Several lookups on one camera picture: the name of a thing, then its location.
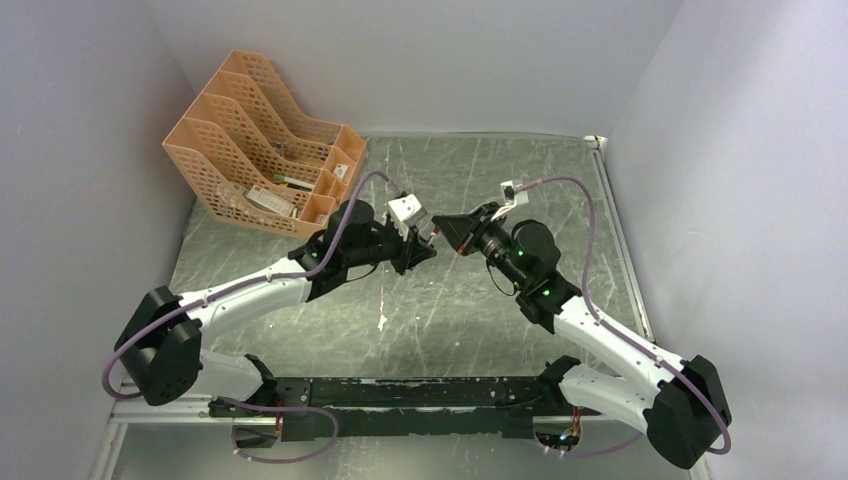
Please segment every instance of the floor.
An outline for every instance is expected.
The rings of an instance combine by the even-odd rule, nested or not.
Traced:
[[[509,179],[568,173],[589,184],[599,214],[590,291],[603,310],[634,331],[636,316],[590,152],[582,139],[372,137],[363,171],[387,172],[430,213],[460,213],[499,196]],[[379,179],[362,198],[378,215],[387,189]],[[569,184],[531,193],[507,227],[546,223],[562,249],[560,272],[579,284],[587,241],[586,203]],[[197,204],[171,289],[212,287],[255,272],[302,244],[293,238],[210,219]],[[281,309],[219,338],[213,350],[252,353],[278,376],[537,375],[563,354],[587,359],[563,338],[530,324],[514,299],[495,288],[481,256],[458,257],[443,239],[439,254],[400,277],[379,269],[300,308]],[[501,285],[506,279],[496,275]]]
[[[567,173],[583,179],[599,214],[590,290],[608,314],[642,331],[625,281],[624,259],[600,177],[582,139],[498,137],[371,137],[364,171],[387,172],[416,194],[430,213],[460,213],[499,196],[509,179]],[[378,215],[386,187],[379,181],[362,198]],[[547,224],[562,249],[559,270],[579,283],[587,241],[586,201],[574,186],[551,184],[531,192],[507,226],[526,218]],[[210,219],[195,205],[171,289],[204,289],[274,262],[301,242]],[[566,339],[527,322],[514,300],[492,284],[481,256],[457,257],[443,239],[439,254],[400,277],[378,269],[361,281],[300,308],[272,312],[220,337],[213,349],[253,353],[278,376],[537,375],[545,361],[568,354],[596,363]],[[496,275],[496,280],[505,279]],[[618,422],[596,421],[581,447],[597,450],[632,435]],[[580,478],[683,479],[678,470],[638,442],[602,461],[543,456],[526,440],[494,435],[345,438],[322,460],[297,465],[252,465],[227,452],[227,427],[131,425],[115,478]],[[310,443],[278,445],[271,456],[296,456]]]

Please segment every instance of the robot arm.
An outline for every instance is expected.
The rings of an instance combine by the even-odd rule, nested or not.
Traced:
[[[326,230],[258,272],[180,296],[167,287],[149,292],[119,337],[116,350],[163,315],[189,305],[200,308],[175,316],[121,357],[145,401],[164,405],[192,393],[272,404],[276,381],[265,365],[251,355],[233,357],[207,350],[215,338],[273,310],[333,291],[347,281],[353,267],[390,261],[403,275],[435,256],[435,249],[418,230],[426,211],[414,195],[405,194],[389,202],[384,224],[374,220],[370,205],[356,201],[337,248],[330,253],[347,204],[330,216]],[[331,258],[318,274],[303,276],[328,254]]]
[[[507,233],[503,213],[504,207],[492,202],[469,214],[434,216],[433,223],[458,254],[482,253],[488,266],[513,283],[516,302],[531,323],[576,342],[621,375],[612,377],[578,359],[562,357],[542,376],[557,385],[564,400],[632,426],[647,434],[671,463],[691,467],[721,434],[702,402],[718,413],[723,426],[731,421],[713,364],[701,356],[687,361],[665,351],[597,306],[592,305],[595,311],[590,312],[580,288],[556,271],[561,254],[548,227],[525,220]]]

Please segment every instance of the white box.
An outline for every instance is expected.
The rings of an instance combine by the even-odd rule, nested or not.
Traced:
[[[333,169],[333,173],[339,180],[344,181],[344,175],[347,173],[347,165],[342,165],[341,163],[336,165],[336,168]]]
[[[250,202],[256,205],[257,207],[265,209],[269,212],[284,215],[286,217],[294,216],[294,205],[292,205],[287,200],[274,195],[273,193],[271,193],[265,188],[260,187],[259,185],[254,185],[253,188],[251,188],[250,191],[247,192],[245,198],[250,200]]]

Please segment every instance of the white wall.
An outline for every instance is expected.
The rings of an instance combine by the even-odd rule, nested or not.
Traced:
[[[610,139],[654,331],[724,381],[715,480],[848,478],[846,19],[685,2]]]
[[[87,478],[100,369],[191,201],[160,143],[192,92],[141,1],[0,4],[0,477]]]
[[[360,130],[603,134],[681,0],[147,0],[195,91],[266,54],[308,114]]]

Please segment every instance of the orange plastic file organizer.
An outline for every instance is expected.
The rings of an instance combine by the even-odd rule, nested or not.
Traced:
[[[360,139],[350,134],[346,139]],[[269,137],[282,139],[279,152]],[[212,217],[299,238],[325,228],[350,196],[365,157],[364,141],[357,161],[336,145],[295,136],[255,82],[229,72],[216,73],[163,145]],[[264,187],[297,212],[261,209],[234,184]]]

